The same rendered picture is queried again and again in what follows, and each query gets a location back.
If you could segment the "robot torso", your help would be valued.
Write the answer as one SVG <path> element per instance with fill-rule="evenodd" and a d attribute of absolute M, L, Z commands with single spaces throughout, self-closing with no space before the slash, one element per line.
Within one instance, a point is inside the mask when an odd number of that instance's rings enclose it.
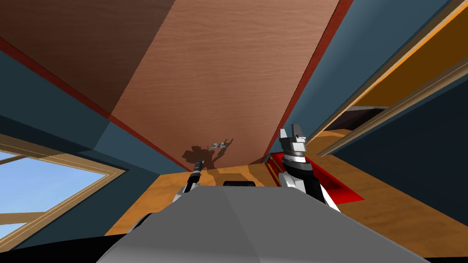
<path fill-rule="evenodd" d="M 97 263 L 429 263 L 289 187 L 199 186 Z"/>

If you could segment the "brown wooden door leaf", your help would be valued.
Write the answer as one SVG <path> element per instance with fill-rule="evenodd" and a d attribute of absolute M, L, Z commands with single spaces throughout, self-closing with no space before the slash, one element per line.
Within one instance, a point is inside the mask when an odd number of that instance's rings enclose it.
<path fill-rule="evenodd" d="M 353 0 L 0 0 L 28 67 L 186 168 L 258 162 Z"/>

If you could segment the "red flat box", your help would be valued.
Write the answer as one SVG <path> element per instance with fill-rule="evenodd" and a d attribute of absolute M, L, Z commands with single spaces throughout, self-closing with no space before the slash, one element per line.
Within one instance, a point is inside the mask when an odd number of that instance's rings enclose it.
<path fill-rule="evenodd" d="M 270 157 L 265 162 L 268 171 L 270 172 L 276 185 L 280 187 L 279 173 L 285 172 L 282 166 L 282 157 L 284 153 L 271 153 Z M 314 175 L 318 178 L 321 186 L 328 192 L 335 204 L 344 204 L 364 200 L 363 197 L 351 190 L 345 184 L 337 180 L 330 173 L 318 166 L 309 157 L 305 158 L 312 165 Z"/>

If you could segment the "window with beige frame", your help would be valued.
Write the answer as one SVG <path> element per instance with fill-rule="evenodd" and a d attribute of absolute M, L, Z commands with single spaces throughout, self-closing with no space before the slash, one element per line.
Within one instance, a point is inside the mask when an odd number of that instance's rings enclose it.
<path fill-rule="evenodd" d="M 0 252 L 32 237 L 123 173 L 0 134 Z"/>

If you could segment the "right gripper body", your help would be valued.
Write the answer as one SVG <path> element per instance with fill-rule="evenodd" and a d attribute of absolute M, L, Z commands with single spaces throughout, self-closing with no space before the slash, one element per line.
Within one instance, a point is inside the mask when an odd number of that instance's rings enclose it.
<path fill-rule="evenodd" d="M 306 137 L 279 138 L 282 151 L 289 156 L 304 157 L 306 153 Z"/>

